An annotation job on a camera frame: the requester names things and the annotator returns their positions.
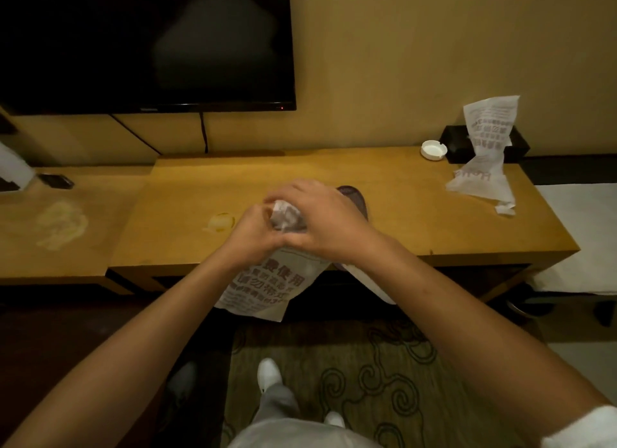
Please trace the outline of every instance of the person's left arm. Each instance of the person's left arm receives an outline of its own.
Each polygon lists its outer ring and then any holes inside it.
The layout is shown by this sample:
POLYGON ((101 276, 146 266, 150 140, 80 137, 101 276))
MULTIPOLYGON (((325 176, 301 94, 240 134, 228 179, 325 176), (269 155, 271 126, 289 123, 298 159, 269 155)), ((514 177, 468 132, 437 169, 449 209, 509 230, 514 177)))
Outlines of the person's left arm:
POLYGON ((282 246, 271 212, 249 208, 221 248, 74 367, 4 447, 115 446, 236 274, 282 246))

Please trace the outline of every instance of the tabletop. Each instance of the tabletop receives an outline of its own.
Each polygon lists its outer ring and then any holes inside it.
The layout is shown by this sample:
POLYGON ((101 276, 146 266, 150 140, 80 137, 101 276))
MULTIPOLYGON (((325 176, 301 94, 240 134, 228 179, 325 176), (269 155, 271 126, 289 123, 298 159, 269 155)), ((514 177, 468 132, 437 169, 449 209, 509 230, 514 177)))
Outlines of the tabletop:
POLYGON ((417 147, 161 157, 112 266, 199 263, 225 241, 247 206, 297 177, 358 188, 369 221, 433 265, 461 255, 489 254, 499 263, 499 254, 578 250, 518 164, 504 166, 516 197, 513 217, 498 215, 495 201, 447 191, 458 168, 423 159, 417 147))
POLYGON ((53 167, 75 182, 56 189, 34 178, 0 194, 2 278, 100 277, 151 167, 53 167))

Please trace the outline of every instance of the hand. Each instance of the hand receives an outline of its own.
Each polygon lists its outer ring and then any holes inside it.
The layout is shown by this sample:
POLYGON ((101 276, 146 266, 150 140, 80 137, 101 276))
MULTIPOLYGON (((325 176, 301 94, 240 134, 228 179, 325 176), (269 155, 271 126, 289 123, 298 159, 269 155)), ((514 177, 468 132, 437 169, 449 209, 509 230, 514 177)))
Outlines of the hand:
POLYGON ((254 204, 236 224, 220 248, 239 268, 258 265, 274 250, 284 246, 282 233, 272 228, 272 207, 254 204))
POLYGON ((300 210, 306 233, 282 234, 285 245, 334 262, 359 265, 381 234, 355 204, 317 180, 298 179, 269 193, 264 203, 283 199, 300 210))

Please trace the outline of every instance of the water stain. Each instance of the water stain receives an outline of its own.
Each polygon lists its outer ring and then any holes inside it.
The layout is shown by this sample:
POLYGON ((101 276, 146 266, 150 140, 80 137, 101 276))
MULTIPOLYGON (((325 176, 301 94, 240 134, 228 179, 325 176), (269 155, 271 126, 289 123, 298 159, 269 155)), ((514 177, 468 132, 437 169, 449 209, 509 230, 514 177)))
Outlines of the water stain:
POLYGON ((86 232, 88 218, 78 206, 67 201, 57 201, 36 218, 36 225, 48 234, 36 245, 57 251, 86 232))
POLYGON ((236 224, 236 218, 228 212, 222 212, 215 214, 208 221, 208 227, 204 227, 202 230, 206 232, 227 232, 233 229, 236 224))

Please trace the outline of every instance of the black cable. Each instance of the black cable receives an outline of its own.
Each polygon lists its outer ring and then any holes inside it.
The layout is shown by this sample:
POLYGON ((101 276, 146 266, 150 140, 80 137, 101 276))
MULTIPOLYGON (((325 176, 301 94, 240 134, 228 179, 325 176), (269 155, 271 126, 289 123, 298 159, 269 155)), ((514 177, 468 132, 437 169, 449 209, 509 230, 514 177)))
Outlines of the black cable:
POLYGON ((148 148, 150 148, 151 150, 153 150, 155 153, 157 153, 159 156, 162 154, 157 148, 155 148, 154 146, 152 146, 150 143, 148 143, 146 140, 144 140, 143 138, 141 138, 137 133, 135 133, 134 131, 132 131, 127 125, 125 125, 120 119, 118 119, 118 117, 116 117, 113 114, 107 114, 110 117, 112 117, 116 122, 118 122, 120 125, 122 125, 122 127, 128 131, 129 133, 131 133, 135 138, 137 138, 139 141, 141 141, 142 143, 144 143, 148 148))
POLYGON ((208 154, 208 135, 205 134, 204 113, 199 112, 199 120, 201 120, 201 135, 204 137, 205 154, 208 154))

